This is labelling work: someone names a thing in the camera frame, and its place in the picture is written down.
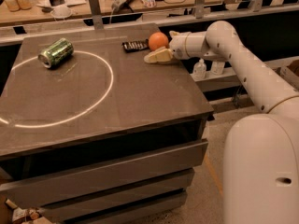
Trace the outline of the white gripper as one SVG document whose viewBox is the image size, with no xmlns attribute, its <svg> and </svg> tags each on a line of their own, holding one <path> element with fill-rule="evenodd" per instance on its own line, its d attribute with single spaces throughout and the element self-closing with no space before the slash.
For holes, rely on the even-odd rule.
<svg viewBox="0 0 299 224">
<path fill-rule="evenodd" d="M 169 42 L 169 49 L 166 47 L 160 47 L 155 51 L 150 52 L 144 57 L 145 63 L 170 62 L 173 56 L 179 60 L 184 60 L 187 58 L 185 49 L 187 34 L 179 33 L 176 31 L 169 31 L 169 35 L 171 37 L 171 41 Z"/>
</svg>

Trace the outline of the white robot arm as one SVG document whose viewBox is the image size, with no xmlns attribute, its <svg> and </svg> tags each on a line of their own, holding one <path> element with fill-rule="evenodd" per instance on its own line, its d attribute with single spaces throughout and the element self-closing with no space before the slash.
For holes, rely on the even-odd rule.
<svg viewBox="0 0 299 224">
<path fill-rule="evenodd" d="M 223 224 L 299 224 L 299 92 L 215 21 L 204 32 L 170 33 L 169 45 L 144 57 L 227 62 L 256 114 L 237 121 L 223 151 Z"/>
</svg>

